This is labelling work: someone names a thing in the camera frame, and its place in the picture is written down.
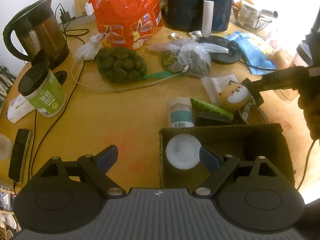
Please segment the gray ribbed panel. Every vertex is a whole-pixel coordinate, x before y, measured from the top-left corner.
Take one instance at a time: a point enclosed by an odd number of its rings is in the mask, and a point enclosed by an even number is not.
[[[244,231],[224,220],[210,200],[186,189],[133,189],[109,200],[86,226],[59,235],[23,230],[15,240],[303,240],[294,229],[277,234]]]

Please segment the phone screen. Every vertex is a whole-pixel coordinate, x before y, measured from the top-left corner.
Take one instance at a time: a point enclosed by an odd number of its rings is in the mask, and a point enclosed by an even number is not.
[[[19,129],[13,145],[9,166],[9,178],[17,183],[21,182],[21,172],[24,165],[24,155],[28,146],[29,134],[30,130]]]

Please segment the green plastic container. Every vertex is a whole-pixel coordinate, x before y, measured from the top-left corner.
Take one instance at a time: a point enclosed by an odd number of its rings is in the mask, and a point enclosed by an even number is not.
[[[45,117],[59,113],[67,98],[59,81],[45,63],[33,65],[23,75],[18,91]]]

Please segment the teal label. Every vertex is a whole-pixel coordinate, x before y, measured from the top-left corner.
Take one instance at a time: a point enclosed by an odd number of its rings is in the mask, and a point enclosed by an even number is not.
[[[175,122],[191,122],[193,123],[192,112],[186,110],[174,111],[170,114],[171,123]]]
[[[50,116],[59,110],[65,102],[65,98],[66,93],[63,91],[62,86],[54,74],[50,71],[48,82],[42,87],[40,93],[28,99],[28,102],[41,114]]]

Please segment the white jar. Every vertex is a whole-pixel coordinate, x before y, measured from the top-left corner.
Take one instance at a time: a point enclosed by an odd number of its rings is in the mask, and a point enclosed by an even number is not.
[[[12,142],[3,134],[0,133],[0,160],[6,160],[9,158],[12,151]]]
[[[167,102],[169,127],[194,127],[190,98],[175,98]]]

